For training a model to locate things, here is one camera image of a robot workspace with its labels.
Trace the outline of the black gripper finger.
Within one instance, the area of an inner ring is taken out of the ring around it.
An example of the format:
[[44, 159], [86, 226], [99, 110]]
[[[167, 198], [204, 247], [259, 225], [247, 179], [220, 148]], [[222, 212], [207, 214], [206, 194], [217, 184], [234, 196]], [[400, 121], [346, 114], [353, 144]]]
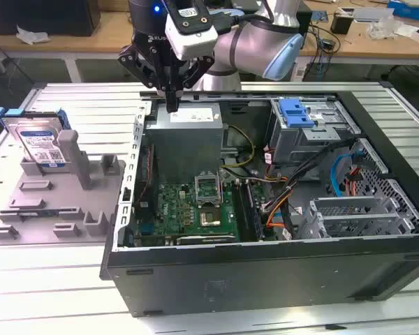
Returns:
[[173, 111], [179, 107], [184, 89], [190, 89], [214, 64], [213, 57], [198, 57], [194, 60], [177, 60], [173, 65]]
[[174, 90], [159, 46], [127, 45], [120, 51], [118, 62], [147, 88], [155, 88], [164, 98], [167, 111], [174, 111]]

